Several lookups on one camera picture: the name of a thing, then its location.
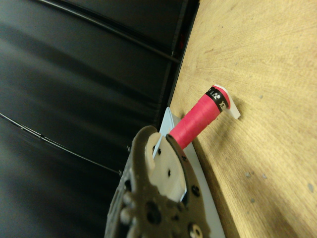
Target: plywood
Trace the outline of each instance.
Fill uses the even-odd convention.
[[[317,2],[202,0],[172,112],[213,84],[242,115],[194,141],[226,236],[317,237]]]

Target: screw hole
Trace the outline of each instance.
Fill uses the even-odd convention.
[[[199,191],[199,188],[195,185],[192,186],[192,192],[193,194],[196,196],[196,197],[199,197],[200,196],[200,191]]]
[[[126,182],[124,182],[124,190],[131,192],[132,188],[131,188],[131,181],[130,180],[127,180]]]

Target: thread spool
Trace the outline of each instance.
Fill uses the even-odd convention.
[[[169,134],[184,149],[225,108],[230,108],[228,95],[223,89],[212,86]]]

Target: wooden surface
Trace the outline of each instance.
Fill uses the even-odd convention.
[[[194,141],[227,238],[317,237],[317,2],[202,0],[172,112],[213,84],[242,115]]]

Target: dark background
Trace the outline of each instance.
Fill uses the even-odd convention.
[[[0,113],[115,171],[159,127],[197,1],[0,0]],[[117,173],[0,118],[1,237],[103,237]]]

